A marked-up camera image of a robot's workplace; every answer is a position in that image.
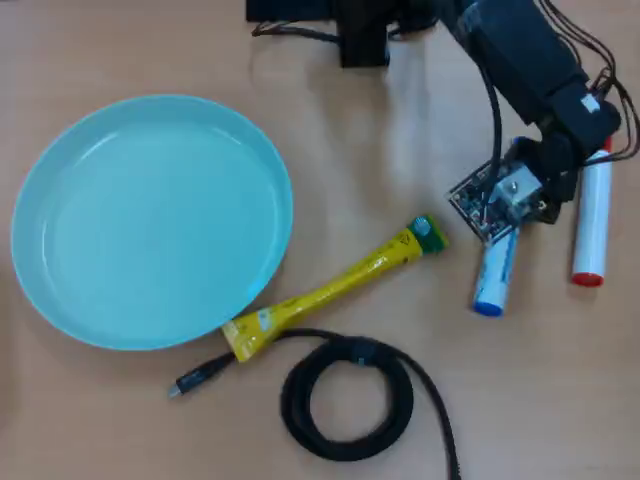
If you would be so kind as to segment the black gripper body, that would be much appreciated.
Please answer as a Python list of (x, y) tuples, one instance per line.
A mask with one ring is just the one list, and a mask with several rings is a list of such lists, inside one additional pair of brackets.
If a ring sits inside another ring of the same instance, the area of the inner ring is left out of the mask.
[(621, 115), (582, 83), (555, 92), (548, 107), (538, 124), (542, 138), (521, 140), (519, 155), (541, 183), (544, 200), (571, 201), (579, 170), (619, 129)]

